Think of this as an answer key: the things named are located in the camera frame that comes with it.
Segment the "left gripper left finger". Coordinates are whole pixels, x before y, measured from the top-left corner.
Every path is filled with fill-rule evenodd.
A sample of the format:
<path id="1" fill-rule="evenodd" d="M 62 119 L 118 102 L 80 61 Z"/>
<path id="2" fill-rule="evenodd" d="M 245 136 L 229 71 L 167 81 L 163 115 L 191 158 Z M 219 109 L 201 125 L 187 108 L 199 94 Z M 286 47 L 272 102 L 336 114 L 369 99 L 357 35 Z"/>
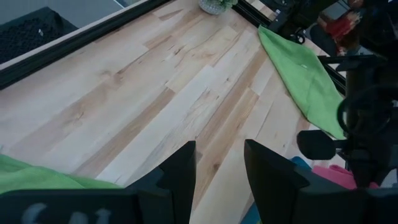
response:
<path id="1" fill-rule="evenodd" d="M 129 185 L 131 223 L 189 224 L 196 184 L 196 142 L 188 141 L 148 174 Z"/>

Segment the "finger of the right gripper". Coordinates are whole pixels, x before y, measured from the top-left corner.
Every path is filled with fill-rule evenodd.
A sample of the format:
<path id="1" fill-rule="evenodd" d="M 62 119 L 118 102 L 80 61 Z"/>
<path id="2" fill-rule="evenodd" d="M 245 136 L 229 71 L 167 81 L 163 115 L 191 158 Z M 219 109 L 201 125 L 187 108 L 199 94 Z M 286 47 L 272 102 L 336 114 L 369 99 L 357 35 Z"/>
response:
<path id="1" fill-rule="evenodd" d="M 382 169 L 372 159 L 367 157 L 351 158 L 349 168 L 358 187 L 369 187 L 372 182 L 379 185 L 382 182 Z"/>

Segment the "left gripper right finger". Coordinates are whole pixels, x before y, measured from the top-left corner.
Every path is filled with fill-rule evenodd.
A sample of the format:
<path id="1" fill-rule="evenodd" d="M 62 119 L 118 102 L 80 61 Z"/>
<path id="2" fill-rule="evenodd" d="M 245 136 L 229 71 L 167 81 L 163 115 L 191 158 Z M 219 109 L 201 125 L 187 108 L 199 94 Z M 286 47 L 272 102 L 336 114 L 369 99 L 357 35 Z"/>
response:
<path id="1" fill-rule="evenodd" d="M 244 161 L 261 221 L 292 223 L 298 191 L 309 185 L 296 165 L 253 139 L 244 142 Z"/>

